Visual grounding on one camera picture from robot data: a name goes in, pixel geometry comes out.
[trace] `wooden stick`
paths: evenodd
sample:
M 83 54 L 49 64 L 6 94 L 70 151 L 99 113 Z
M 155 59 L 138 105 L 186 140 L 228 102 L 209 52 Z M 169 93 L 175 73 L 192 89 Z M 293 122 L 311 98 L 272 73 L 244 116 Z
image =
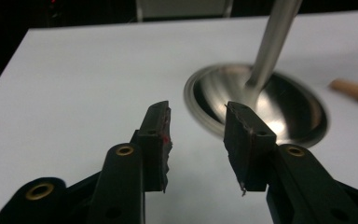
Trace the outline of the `wooden stick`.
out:
M 358 83 L 338 78 L 331 82 L 330 87 L 336 91 L 342 91 L 349 96 L 358 99 Z

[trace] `ladle bowl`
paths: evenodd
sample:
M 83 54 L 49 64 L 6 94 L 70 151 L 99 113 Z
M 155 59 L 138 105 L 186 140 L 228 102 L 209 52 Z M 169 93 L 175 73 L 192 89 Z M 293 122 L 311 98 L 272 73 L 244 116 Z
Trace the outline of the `ladle bowl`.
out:
M 199 70 L 185 86 L 188 109 L 208 130 L 224 136 L 226 104 L 245 104 L 241 94 L 250 75 L 251 66 L 241 63 Z M 272 74 L 258 96 L 255 112 L 277 134 L 277 144 L 311 147 L 327 130 L 327 116 L 317 97 L 304 85 L 278 73 Z

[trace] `stainless steel bowl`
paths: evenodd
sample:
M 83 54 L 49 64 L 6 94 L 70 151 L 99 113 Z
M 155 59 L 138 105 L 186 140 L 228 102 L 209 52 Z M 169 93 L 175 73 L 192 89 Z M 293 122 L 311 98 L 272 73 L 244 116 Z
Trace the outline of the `stainless steel bowl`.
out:
M 195 73 L 186 83 L 185 101 L 194 117 L 208 130 L 224 136 L 226 104 L 243 103 L 249 65 L 218 64 Z M 277 144 L 310 147 L 327 131 L 327 116 L 320 101 L 303 85 L 273 73 L 256 101 L 256 114 L 277 134 Z

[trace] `metal ladle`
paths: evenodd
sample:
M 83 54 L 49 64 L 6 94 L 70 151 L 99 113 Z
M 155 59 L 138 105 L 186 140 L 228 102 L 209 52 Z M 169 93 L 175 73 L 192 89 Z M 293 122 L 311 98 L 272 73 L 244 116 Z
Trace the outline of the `metal ladle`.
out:
M 255 65 L 217 64 L 199 70 L 186 83 L 185 101 L 209 130 L 224 135 L 228 101 L 250 106 L 277 136 L 278 144 L 310 147 L 327 129 L 319 100 L 298 82 L 273 73 L 301 0 L 276 0 Z

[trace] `dark background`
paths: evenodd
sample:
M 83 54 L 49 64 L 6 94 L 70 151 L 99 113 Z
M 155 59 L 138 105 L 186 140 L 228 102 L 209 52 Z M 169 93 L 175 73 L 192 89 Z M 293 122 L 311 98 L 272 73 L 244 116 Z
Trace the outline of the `dark background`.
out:
M 234 0 L 231 17 L 268 15 L 272 4 L 273 0 Z M 136 22 L 135 8 L 134 0 L 0 0 L 0 75 L 29 28 Z M 358 0 L 303 0 L 299 13 L 346 10 L 358 10 Z

